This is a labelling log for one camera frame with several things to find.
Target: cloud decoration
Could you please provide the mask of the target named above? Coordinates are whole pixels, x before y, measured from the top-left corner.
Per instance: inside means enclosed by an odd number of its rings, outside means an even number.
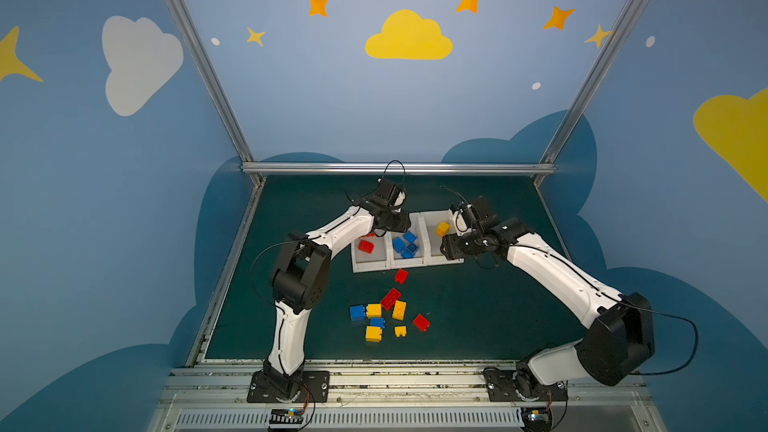
[[[440,25],[423,19],[412,10],[398,10],[384,22],[382,32],[366,42],[366,53],[376,59],[443,59],[453,42],[440,32]]]
[[[135,114],[181,68],[184,50],[173,34],[151,20],[112,16],[101,31],[104,57],[112,72],[107,101],[120,116]]]
[[[751,99],[717,96],[707,100],[694,115],[694,127],[768,201],[768,89]]]

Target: yellow cloud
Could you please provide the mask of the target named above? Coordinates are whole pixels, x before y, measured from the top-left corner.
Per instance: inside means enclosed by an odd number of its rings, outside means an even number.
[[[768,201],[768,89],[751,99],[717,96],[694,116],[706,144]]]
[[[412,10],[390,15],[382,32],[366,42],[366,53],[377,59],[443,59],[453,50],[453,42],[440,33],[440,25],[423,19]]]

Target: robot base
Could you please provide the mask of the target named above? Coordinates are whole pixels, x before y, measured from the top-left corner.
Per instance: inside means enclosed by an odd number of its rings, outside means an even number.
[[[310,389],[312,397],[310,402],[318,404],[328,401],[328,379],[330,373],[328,370],[305,370],[303,375],[304,385]],[[285,402],[274,395],[274,389],[269,386],[269,381],[263,370],[259,370],[250,379],[248,387],[247,401],[252,404],[276,404]],[[302,404],[306,399],[306,392],[303,388],[299,389],[299,395],[292,400],[294,404]]]
[[[553,402],[564,402],[568,399],[565,388],[560,388],[557,384],[538,384],[525,370],[487,368],[483,371],[483,376],[491,402],[549,402],[547,390],[552,393]]]

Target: robotic arm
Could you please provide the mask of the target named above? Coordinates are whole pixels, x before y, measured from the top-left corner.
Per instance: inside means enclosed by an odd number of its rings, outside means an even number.
[[[449,260],[490,252],[510,262],[545,286],[588,330],[580,341],[518,364],[514,380],[521,398],[535,399],[545,393],[544,386],[589,376],[613,386],[654,354],[646,298],[638,293],[625,297],[591,277],[519,219],[500,222],[484,197],[462,200],[451,211],[459,232],[445,235],[440,248]]]
[[[306,325],[325,293],[331,260],[356,238],[374,230],[407,232],[411,221],[402,208],[405,200],[405,189],[381,178],[370,199],[354,201],[344,214],[317,230],[289,234],[290,243],[280,250],[270,278],[277,320],[264,375],[276,397],[286,401],[298,397]]]

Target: vertical metal post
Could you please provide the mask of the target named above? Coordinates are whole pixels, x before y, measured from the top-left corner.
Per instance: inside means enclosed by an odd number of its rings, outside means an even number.
[[[565,141],[568,140],[572,131],[576,127],[576,123],[581,118],[581,115],[586,110],[589,101],[592,100],[592,96],[600,86],[600,82],[605,77],[605,74],[610,68],[610,64],[614,62],[616,56],[621,49],[621,46],[627,40],[634,24],[638,22],[640,15],[648,5],[649,0],[627,0],[624,8],[619,13],[619,17],[614,23],[611,34],[608,36],[608,42],[600,49],[598,58],[595,59],[592,67],[587,74],[587,78],[581,85],[581,89],[571,103],[571,107],[565,113],[560,127],[554,133],[554,137],[550,141],[547,149],[544,151],[544,155],[540,163],[552,164],[558,157],[558,154],[565,145]],[[534,184],[536,187],[540,186],[544,180],[543,175],[536,175],[534,177]]]
[[[168,5],[168,10],[171,16],[174,18],[181,36],[184,38],[184,42],[187,43],[187,49],[192,55],[192,58],[197,65],[197,69],[200,71],[200,75],[205,82],[205,86],[208,89],[210,98],[214,101],[216,109],[219,111],[224,126],[232,138],[232,142],[235,145],[237,153],[240,155],[240,159],[243,162],[253,162],[254,158],[248,148],[248,142],[245,139],[243,130],[240,128],[240,124],[237,121],[232,105],[226,98],[224,88],[219,81],[213,64],[210,62],[210,58],[205,51],[203,42],[200,38],[200,34],[197,33],[197,27],[195,27],[192,21],[187,5],[184,0],[165,0]],[[263,177],[261,174],[252,175],[254,183],[258,186]]]

